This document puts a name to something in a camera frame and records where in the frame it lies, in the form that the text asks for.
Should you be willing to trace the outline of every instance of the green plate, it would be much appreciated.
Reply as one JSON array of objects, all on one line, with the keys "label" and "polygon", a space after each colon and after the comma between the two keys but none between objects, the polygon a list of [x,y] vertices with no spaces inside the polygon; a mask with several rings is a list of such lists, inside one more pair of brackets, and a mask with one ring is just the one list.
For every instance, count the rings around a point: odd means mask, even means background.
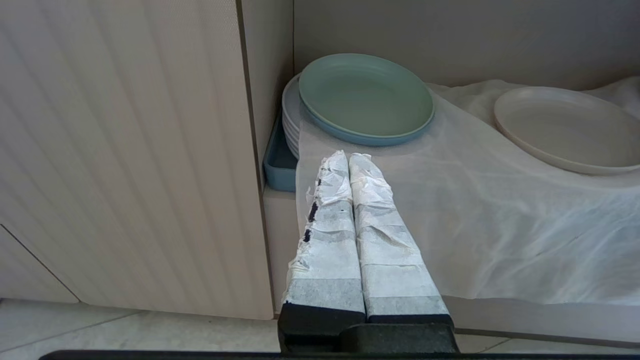
[{"label": "green plate", "polygon": [[364,54],[334,54],[313,61],[300,76],[300,97],[314,120],[340,133],[376,139],[371,145],[413,138],[434,112],[429,90],[415,74]]}]

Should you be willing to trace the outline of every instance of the tile floor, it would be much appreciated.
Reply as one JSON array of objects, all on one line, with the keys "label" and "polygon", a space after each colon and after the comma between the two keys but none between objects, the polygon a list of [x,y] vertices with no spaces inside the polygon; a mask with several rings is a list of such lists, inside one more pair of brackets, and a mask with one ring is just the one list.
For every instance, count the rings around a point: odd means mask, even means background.
[{"label": "tile floor", "polygon": [[[638,354],[640,350],[457,335],[462,352]],[[0,360],[61,349],[278,352],[276,322],[5,299]]]}]

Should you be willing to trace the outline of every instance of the white fabric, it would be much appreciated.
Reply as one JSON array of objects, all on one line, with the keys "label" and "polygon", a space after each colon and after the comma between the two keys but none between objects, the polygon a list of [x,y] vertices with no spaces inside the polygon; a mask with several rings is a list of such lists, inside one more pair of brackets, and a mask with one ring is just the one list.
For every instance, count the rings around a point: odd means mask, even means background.
[{"label": "white fabric", "polygon": [[[299,224],[322,157],[366,152],[441,294],[640,305],[640,172],[585,176],[518,148],[492,128],[492,114],[495,100],[519,86],[430,85],[440,94],[435,118],[424,136],[397,147],[353,145],[302,123]],[[640,115],[640,78],[589,93]]]}]

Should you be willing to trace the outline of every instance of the ribbed cabinet panel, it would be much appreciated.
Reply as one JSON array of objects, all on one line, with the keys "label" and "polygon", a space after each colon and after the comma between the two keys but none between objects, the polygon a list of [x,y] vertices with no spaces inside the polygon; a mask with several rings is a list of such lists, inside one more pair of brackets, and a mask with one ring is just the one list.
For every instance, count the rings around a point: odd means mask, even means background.
[{"label": "ribbed cabinet panel", "polygon": [[0,213],[83,302],[271,318],[236,4],[0,3]]}]

